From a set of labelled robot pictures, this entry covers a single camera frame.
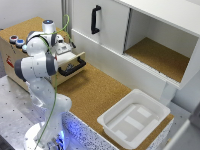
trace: white wall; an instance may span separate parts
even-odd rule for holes
[[[37,16],[51,19],[61,28],[61,0],[0,0],[0,28],[5,29]]]
[[[180,91],[177,91],[173,102],[192,112],[200,102],[200,71]]]

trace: white plastic bin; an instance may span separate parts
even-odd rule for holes
[[[122,147],[136,149],[169,113],[169,108],[135,89],[97,121],[105,133]]]

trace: white robotic arm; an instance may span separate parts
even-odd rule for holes
[[[53,21],[45,20],[42,27],[43,32],[29,33],[26,41],[26,51],[30,57],[15,62],[15,73],[20,79],[27,82],[33,103],[39,107],[46,108],[45,125],[33,140],[36,146],[42,135],[38,147],[43,150],[49,150],[48,143],[56,139],[57,135],[63,130],[61,114],[70,110],[72,102],[70,98],[55,93],[52,85],[46,80],[46,78],[55,75],[58,70],[57,60],[48,50],[63,39],[60,35],[52,34],[56,31]]]

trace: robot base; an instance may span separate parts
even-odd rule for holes
[[[51,149],[49,149],[47,144],[45,146],[38,144],[37,148],[35,149],[37,141],[34,140],[34,137],[37,135],[37,133],[41,129],[41,126],[43,125],[44,125],[44,122],[37,123],[26,132],[25,137],[24,137],[24,150],[57,150],[57,148],[55,147],[52,147]],[[64,149],[66,149],[69,145],[70,140],[69,138],[63,135],[63,141],[64,141],[63,147]]]

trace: cabinet handle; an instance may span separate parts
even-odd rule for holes
[[[91,30],[92,30],[92,34],[96,34],[98,33],[100,30],[98,28],[96,28],[96,12],[101,10],[101,7],[96,5],[96,8],[94,8],[92,10],[92,24],[91,24]]]
[[[62,70],[61,67],[58,68],[58,72],[62,76],[69,76],[70,74],[76,72],[77,70],[83,68],[86,65],[86,62],[80,58],[80,56],[77,58],[77,61],[80,63],[79,65],[75,66],[74,68],[68,69],[68,70]]]

